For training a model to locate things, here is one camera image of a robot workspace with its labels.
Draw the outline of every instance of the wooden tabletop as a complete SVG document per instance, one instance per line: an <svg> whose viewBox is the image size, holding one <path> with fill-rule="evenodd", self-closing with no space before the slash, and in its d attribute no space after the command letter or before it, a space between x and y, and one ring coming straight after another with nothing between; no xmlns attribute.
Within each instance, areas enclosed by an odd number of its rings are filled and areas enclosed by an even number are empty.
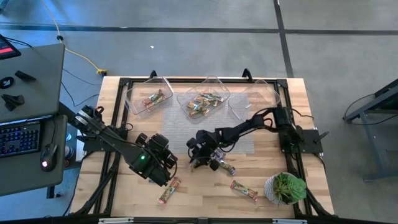
<svg viewBox="0 0 398 224"><path fill-rule="evenodd" d="M111 123L119 79L120 77L105 77L103 80L97 105L105 108L103 112L105 124ZM292 107L302 114L311 115L304 80L288 78L287 81ZM185 92L196 84L171 83L171 85L175 92ZM231 93L239 93L249 86L249 84L242 83L225 85ZM124 102L120 106L118 124L123 108ZM160 132L162 116L163 114L160 112L151 119L138 120L135 116L129 114L127 121L134 125L134 129L129 132L128 140L135 141L140 133L152 136ZM295 122L297 125L301 125L303 129L313 128L311 118L300 117L295 114ZM167 137L170 133L161 134ZM165 187L149 183L148 180L136 175L128 168L122 158L111 215L113 217L294 217L292 206L277 206L268 201L264 195L266 180L274 174L286 171L286 161L284 155L280 152L278 135L266 130L258 130L251 134L254 140L254 154L229 153L226 156L226 160L236 168L234 177L226 175L224 170L212 171L209 167L199 167L193 173L190 173L187 169L188 156L176 154L178 157L177 177L182 183L165 205L157 202ZM71 212L81 208L97 187L103 157L103 152L96 152L83 161ZM325 210L333 213L322 163L312 154L303 154L302 157L308 187ZM231 190L229 186L233 180L258 191L257 202L254 203L249 197ZM104 192L102 209L105 207L108 187L105 188Z"/></svg>

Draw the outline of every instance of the mechanical keyboard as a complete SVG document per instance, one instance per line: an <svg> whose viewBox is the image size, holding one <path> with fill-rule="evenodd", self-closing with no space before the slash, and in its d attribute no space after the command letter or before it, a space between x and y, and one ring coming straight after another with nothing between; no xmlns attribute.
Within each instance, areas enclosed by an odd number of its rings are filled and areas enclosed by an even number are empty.
<svg viewBox="0 0 398 224"><path fill-rule="evenodd" d="M40 122L0 126L0 158L39 151Z"/></svg>

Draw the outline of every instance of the concrete floor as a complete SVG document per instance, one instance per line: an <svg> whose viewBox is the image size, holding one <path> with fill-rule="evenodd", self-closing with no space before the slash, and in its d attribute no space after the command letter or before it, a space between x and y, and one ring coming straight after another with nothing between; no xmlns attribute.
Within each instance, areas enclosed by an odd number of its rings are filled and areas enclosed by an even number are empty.
<svg viewBox="0 0 398 224"><path fill-rule="evenodd" d="M278 28L272 0L46 2L60 24L71 26ZM398 3L393 0L279 2L286 29L398 29ZM52 21L39 1L11 0L0 16L0 26L10 24L49 25ZM54 31L0 33L31 45L57 43ZM254 76L287 76L279 34L71 31L62 35L71 49L109 69L110 75L148 75L156 70L159 75L238 77L247 67ZM341 119L352 101L398 77L396 38L287 35L294 77L305 79L315 125L321 131L330 131L323 140L324 160L335 213L341 217L398 222L398 179L363 182L363 175L374 171L373 155L363 128L349 126ZM101 82L93 67L74 55L65 54L64 67L92 83ZM79 80L66 73L63 81L76 102L100 89L90 85L77 88ZM61 101L72 107L64 90ZM87 103L94 105L96 98ZM391 127L396 121L379 126ZM78 170L65 172L64 181L56 190L65 194L62 198L46 200L45 189L0 197L0 220L61 215L72 196L77 173Z"/></svg>

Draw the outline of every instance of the computer mouse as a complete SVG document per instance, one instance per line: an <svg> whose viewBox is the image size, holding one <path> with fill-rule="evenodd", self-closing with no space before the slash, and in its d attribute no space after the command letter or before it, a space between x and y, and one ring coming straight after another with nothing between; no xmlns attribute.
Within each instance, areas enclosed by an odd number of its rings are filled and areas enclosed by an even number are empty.
<svg viewBox="0 0 398 224"><path fill-rule="evenodd" d="M42 149L40 167L44 172L50 172L57 165L57 148L56 144L48 144Z"/></svg>

